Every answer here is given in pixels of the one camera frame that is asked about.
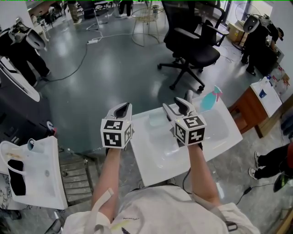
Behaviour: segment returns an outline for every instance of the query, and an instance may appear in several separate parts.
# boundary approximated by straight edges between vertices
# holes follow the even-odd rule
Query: white box
[[[174,136],[184,145],[198,144],[205,139],[206,121],[202,115],[175,120]]]
[[[123,149],[132,137],[131,121],[102,119],[103,147]]]

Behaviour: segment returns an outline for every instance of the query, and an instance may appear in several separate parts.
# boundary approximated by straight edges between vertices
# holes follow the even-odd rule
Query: round table
[[[154,35],[150,34],[150,23],[151,22],[155,22],[156,23],[156,28],[157,28],[157,19],[158,19],[158,14],[162,13],[164,11],[164,9],[162,7],[159,7],[158,5],[152,5],[150,7],[145,7],[142,9],[139,9],[137,11],[134,11],[132,13],[132,17],[135,18],[135,23],[134,23],[134,27],[133,27],[133,31],[132,31],[132,40],[135,44],[139,45],[139,46],[145,46],[145,30],[144,30],[144,23],[148,24],[148,30],[147,30],[147,34],[156,38],[156,40],[158,41],[158,43],[160,43],[160,39],[159,39],[159,31],[157,29],[157,37],[155,37]],[[143,31],[143,44],[139,44],[138,42],[135,41],[135,39],[133,38],[134,36],[134,31],[136,28],[136,23],[137,22],[142,22],[142,31]]]

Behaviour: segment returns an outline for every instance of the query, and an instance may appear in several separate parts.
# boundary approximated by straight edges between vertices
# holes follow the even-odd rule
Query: concrete floor
[[[110,18],[110,23],[100,26],[100,32],[103,36],[130,34],[134,22],[134,19]],[[52,71],[49,79],[65,77],[78,67],[85,54],[87,41],[100,36],[99,32],[84,30],[91,23],[89,20],[74,26],[72,22],[64,22],[50,30],[48,51],[41,52]],[[159,18],[158,28],[160,35],[165,35],[168,30],[163,14]],[[155,32],[154,25],[151,25],[151,30]],[[142,32],[141,25],[136,32]],[[142,41],[142,35],[136,35],[136,38]],[[229,41],[224,40],[222,46],[216,49],[222,55],[220,59],[199,74],[206,84],[203,94],[217,85],[223,91],[224,103],[230,106],[261,76],[253,77],[246,73],[245,66],[239,62],[240,52]],[[166,49],[164,43],[158,44],[149,36],[146,36],[144,48],[135,45],[130,35],[106,37],[96,44],[88,45],[87,55],[76,73],[63,81],[48,84],[41,82],[37,87],[50,101],[52,122],[58,129],[59,144],[77,152],[87,151],[99,156],[101,167],[100,121],[110,108],[127,101],[133,105],[133,114],[137,114],[158,108],[162,102],[172,103],[175,96],[183,96],[187,89],[197,90],[199,84],[188,74],[183,76],[175,91],[169,89],[179,71],[173,68],[157,70],[157,64],[172,60],[172,52]],[[273,182],[275,178],[255,181],[248,176],[248,168],[254,165],[253,152],[258,150],[264,154],[288,142],[287,138],[282,140],[279,123],[263,139],[257,137],[254,129],[243,137],[239,144],[208,162],[223,202],[236,203],[248,186]],[[180,186],[183,177],[184,174],[175,178]],[[140,180],[129,147],[123,152],[121,161],[119,196],[123,197],[137,188]],[[281,208],[289,205],[292,205],[292,188],[287,186],[273,193],[272,186],[265,186],[255,188],[243,197],[239,208],[262,233],[268,233]],[[85,202],[68,208],[65,216],[89,209],[90,203]],[[22,211],[22,220],[10,220],[9,224],[14,233],[44,233],[53,221],[52,213],[51,209],[33,207]]]

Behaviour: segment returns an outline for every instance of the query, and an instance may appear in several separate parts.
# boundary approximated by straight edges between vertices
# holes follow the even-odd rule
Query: chair wheel
[[[204,89],[204,87],[203,87],[203,86],[199,86],[197,91],[198,91],[198,92],[202,92],[202,91],[203,91],[203,89]]]

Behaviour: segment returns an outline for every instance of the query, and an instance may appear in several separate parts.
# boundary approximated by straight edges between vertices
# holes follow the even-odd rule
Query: epoxy floor
[[[49,31],[51,39],[48,51],[41,52],[52,71],[49,79],[60,79],[76,70],[86,52],[87,41],[100,36],[99,32],[85,31],[92,22],[84,21],[76,26],[72,21],[64,22]],[[157,64],[172,62],[172,52],[164,43],[158,44],[150,36],[145,36],[145,47],[134,44],[129,35],[134,23],[134,19],[111,17],[108,24],[100,26],[100,32],[105,38],[87,46],[87,54],[77,72],[63,81],[48,84],[40,82],[37,87],[50,101],[52,122],[57,127],[59,144],[76,152],[99,156],[100,167],[103,164],[102,150],[99,149],[102,145],[100,122],[110,108],[122,102],[131,102],[133,114],[137,114],[158,108],[163,102],[172,103],[175,96],[183,96],[187,89],[196,91],[199,86],[185,74],[176,90],[171,91],[169,85],[175,81],[179,71],[165,67],[157,70]],[[158,20],[158,28],[160,35],[168,31],[164,14]],[[151,24],[150,30],[155,33],[155,25]],[[142,25],[138,25],[136,33],[141,32]],[[142,42],[142,35],[135,37]],[[203,94],[217,85],[223,91],[224,103],[230,106],[261,76],[258,74],[253,77],[246,73],[246,67],[239,62],[240,52],[228,40],[224,40],[222,46],[216,49],[221,53],[220,59],[198,75],[206,84]],[[236,203],[248,186],[274,182],[275,178],[255,181],[248,176],[248,168],[254,165],[253,153],[257,150],[265,154],[288,143],[288,139],[283,140],[281,137],[279,123],[263,139],[257,137],[254,129],[246,132],[243,138],[239,144],[208,162],[223,202]],[[176,184],[181,186],[183,177],[184,174],[177,176]],[[120,197],[137,188],[140,183],[140,173],[129,147],[123,152],[121,161]],[[187,189],[190,189],[189,181],[186,183]],[[255,188],[242,198],[238,207],[262,233],[268,233],[281,208],[292,205],[292,195],[289,186],[278,193],[273,193],[272,186]],[[85,202],[68,208],[64,215],[89,208],[90,203]],[[51,209],[33,207],[22,211],[22,220],[8,221],[14,233],[39,234],[44,233],[53,222],[52,214]]]

